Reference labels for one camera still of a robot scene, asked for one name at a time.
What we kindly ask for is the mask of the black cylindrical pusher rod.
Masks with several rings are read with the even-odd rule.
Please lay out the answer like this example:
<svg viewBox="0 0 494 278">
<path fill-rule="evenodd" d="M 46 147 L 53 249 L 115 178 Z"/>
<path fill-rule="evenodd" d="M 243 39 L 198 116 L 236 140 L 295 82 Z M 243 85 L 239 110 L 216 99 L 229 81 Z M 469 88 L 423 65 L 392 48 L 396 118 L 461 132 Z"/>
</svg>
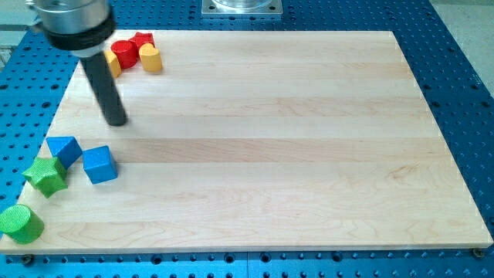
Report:
<svg viewBox="0 0 494 278">
<path fill-rule="evenodd" d="M 80 62 L 107 124 L 114 127 L 125 125 L 127 113 L 104 53 L 83 57 Z"/>
</svg>

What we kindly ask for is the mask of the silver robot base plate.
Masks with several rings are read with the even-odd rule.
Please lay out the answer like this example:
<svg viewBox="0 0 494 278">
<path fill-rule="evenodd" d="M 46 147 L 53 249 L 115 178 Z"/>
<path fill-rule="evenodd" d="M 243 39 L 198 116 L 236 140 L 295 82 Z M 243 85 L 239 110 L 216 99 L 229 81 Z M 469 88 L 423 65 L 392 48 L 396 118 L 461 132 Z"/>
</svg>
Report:
<svg viewBox="0 0 494 278">
<path fill-rule="evenodd" d="M 282 0 L 203 0 L 203 18 L 246 18 L 249 16 L 280 17 Z"/>
</svg>

